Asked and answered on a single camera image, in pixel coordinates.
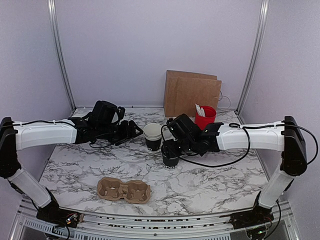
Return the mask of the black paper coffee cup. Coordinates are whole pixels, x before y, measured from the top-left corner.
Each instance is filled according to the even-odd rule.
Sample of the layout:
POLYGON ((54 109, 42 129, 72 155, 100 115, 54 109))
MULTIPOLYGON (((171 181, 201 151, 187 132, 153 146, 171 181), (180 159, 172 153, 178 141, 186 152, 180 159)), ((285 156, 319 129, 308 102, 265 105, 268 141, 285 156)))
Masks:
POLYGON ((167 170, 175 170, 179 163, 179 158, 170 150, 162 150, 163 166, 167 170))

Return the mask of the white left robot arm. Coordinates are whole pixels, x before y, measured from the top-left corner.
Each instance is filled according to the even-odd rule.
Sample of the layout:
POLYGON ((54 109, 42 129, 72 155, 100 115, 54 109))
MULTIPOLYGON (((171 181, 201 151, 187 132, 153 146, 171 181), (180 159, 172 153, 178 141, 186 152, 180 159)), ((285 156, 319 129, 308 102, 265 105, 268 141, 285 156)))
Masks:
POLYGON ((64 216, 62 209, 58 208, 50 192, 19 161, 19 152, 48 149, 61 144, 94 144, 97 140, 106 140, 109 145, 118 146, 142 133, 133 120, 95 125, 82 117, 29 122, 4 117, 0 121, 0 176, 43 209, 51 222, 58 223, 64 216))

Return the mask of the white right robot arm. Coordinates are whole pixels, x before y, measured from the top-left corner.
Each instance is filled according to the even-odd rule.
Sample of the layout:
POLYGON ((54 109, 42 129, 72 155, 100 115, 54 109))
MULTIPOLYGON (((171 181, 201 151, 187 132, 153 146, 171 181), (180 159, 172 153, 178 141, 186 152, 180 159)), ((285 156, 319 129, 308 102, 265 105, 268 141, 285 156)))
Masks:
POLYGON ((173 136, 165 140, 161 147, 163 164, 167 169, 174 169, 183 155, 203 156, 209 152, 234 149, 281 153, 277 170, 258 194, 255 207, 247 214, 252 224, 260 223, 267 216, 267 209, 275 204, 295 177, 302 175, 308 167, 305 139, 292 116, 266 124, 215 122, 200 129, 186 114, 182 114, 170 118, 166 127, 173 136))

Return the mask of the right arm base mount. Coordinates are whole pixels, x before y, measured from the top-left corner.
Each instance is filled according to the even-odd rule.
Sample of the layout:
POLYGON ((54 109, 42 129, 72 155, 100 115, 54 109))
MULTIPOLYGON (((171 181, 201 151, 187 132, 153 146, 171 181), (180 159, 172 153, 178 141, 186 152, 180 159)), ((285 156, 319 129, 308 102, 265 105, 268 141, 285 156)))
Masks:
POLYGON ((236 230, 272 222, 273 220, 274 216, 270 209, 254 208, 231 214, 229 222, 236 230))

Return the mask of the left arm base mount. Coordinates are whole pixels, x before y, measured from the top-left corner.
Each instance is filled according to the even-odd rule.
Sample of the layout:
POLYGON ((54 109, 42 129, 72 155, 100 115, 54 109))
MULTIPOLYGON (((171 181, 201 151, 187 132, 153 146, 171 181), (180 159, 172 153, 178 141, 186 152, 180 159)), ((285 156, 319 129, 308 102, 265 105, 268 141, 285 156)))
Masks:
POLYGON ((39 208, 36 218, 48 223, 57 224, 60 227, 76 228, 82 215, 59 207, 39 208))

